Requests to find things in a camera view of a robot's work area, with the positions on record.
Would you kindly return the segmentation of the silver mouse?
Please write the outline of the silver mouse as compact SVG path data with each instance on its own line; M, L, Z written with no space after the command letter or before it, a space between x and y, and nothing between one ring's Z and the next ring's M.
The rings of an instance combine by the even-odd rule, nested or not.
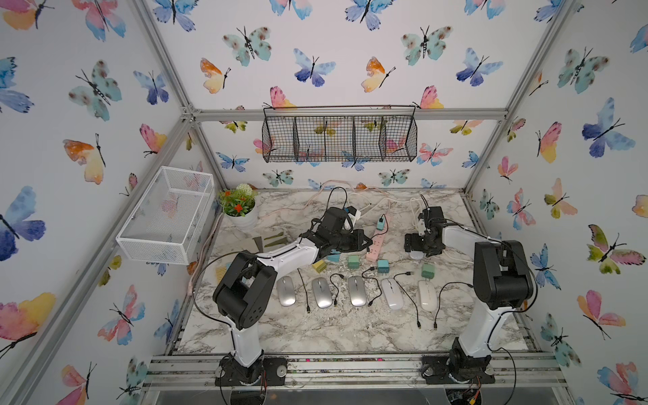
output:
M368 299L366 286L361 276L351 276L348 281L349 298L352 306L363 307L367 305Z
M277 281L276 290L282 307L290 307L296 302L295 285L290 276L284 276Z

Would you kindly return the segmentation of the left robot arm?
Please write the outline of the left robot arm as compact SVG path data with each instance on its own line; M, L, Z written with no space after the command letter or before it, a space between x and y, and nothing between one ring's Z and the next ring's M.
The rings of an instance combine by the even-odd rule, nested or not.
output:
M214 291L219 314L231 328L231 359L222 362L221 381L227 377L238 385L251 385L263 376L264 351L257 323L268 307L279 278L327 257L333 251L360 252L373 240L356 226L361 211L353 206L330 207L312 219L308 231L275 251L239 252Z

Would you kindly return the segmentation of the blue power strip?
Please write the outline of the blue power strip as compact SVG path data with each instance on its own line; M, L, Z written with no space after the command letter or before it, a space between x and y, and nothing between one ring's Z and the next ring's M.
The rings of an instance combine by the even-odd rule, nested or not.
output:
M339 252L332 252L330 255L326 257L326 260L331 263L339 263L340 258L341 258L341 254Z

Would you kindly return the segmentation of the green charger front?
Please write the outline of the green charger front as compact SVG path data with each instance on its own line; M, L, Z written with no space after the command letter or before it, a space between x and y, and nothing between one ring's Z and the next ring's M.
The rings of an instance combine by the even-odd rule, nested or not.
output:
M347 266L349 269L359 269L360 267L360 258L357 255L347 256Z

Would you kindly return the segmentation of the lavender mouse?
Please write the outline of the lavender mouse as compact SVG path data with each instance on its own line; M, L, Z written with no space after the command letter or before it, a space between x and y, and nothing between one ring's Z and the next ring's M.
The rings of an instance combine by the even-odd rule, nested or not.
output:
M425 258L425 253L422 251L410 251L409 257L413 260L422 260Z

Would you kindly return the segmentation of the green charger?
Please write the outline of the green charger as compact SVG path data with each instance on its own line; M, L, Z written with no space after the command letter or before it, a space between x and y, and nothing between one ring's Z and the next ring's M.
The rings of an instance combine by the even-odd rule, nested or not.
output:
M360 258L357 255L347 256L347 266L349 269L359 269L360 267Z
M435 278L435 266L433 264L424 263L421 268L421 277L425 279Z

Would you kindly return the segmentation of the grey mouse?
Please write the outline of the grey mouse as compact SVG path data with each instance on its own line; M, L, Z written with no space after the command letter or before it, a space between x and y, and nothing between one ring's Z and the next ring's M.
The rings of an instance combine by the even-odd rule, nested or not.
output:
M317 306L320 309L327 309L333 305L330 285L325 278L315 278L312 280L312 291Z

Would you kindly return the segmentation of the pink power strip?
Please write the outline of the pink power strip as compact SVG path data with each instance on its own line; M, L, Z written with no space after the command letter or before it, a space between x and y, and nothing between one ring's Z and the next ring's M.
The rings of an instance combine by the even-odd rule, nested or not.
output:
M385 241L386 234L389 231L389 216L387 214L383 214L383 215L385 216L386 219L386 227L383 231L378 231L376 229L374 235L371 236L372 245L369 247L369 251L366 255L366 259L371 263L376 263L379 260L379 256L381 254L381 249Z

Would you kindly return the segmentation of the teal charger back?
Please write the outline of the teal charger back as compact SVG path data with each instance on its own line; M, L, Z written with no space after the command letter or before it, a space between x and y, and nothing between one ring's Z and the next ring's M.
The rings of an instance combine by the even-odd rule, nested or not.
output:
M376 229L378 231L383 231L385 229L385 227L386 227L386 219L385 219L385 216L382 215L381 217L379 217L379 219L378 219L378 221L376 223Z

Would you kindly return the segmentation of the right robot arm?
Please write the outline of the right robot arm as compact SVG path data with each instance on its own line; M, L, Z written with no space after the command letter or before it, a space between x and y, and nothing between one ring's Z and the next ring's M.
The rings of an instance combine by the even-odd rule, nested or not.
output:
M487 368L494 342L508 317L532 298L535 283L524 249L518 241L482 236L447 219L440 207L427 207L418 215L419 233L407 234L404 250L437 256L447 248L472 258L472 290L476 303L467 327L453 341L449 353L422 359L422 376L432 384L494 383Z

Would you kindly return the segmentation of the teal charger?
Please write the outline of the teal charger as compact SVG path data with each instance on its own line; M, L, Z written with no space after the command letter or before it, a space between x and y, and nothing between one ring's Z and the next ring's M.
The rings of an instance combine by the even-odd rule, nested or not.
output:
M388 274L390 272L390 263L386 259L379 259L376 263L376 269L380 274Z
M381 217L379 217L379 219L378 219L378 221L376 223L376 229L378 231L383 231L385 229L385 227L386 227L386 219L385 219L385 216L382 215Z

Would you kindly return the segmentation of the white mouse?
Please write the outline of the white mouse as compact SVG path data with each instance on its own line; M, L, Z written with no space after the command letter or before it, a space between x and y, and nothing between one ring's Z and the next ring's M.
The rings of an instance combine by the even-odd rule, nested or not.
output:
M394 278L381 280L381 288L388 307L393 311L401 310L404 306L403 293Z
M435 286L427 280L418 281L418 299L420 307L426 312L435 312L438 308L438 298Z

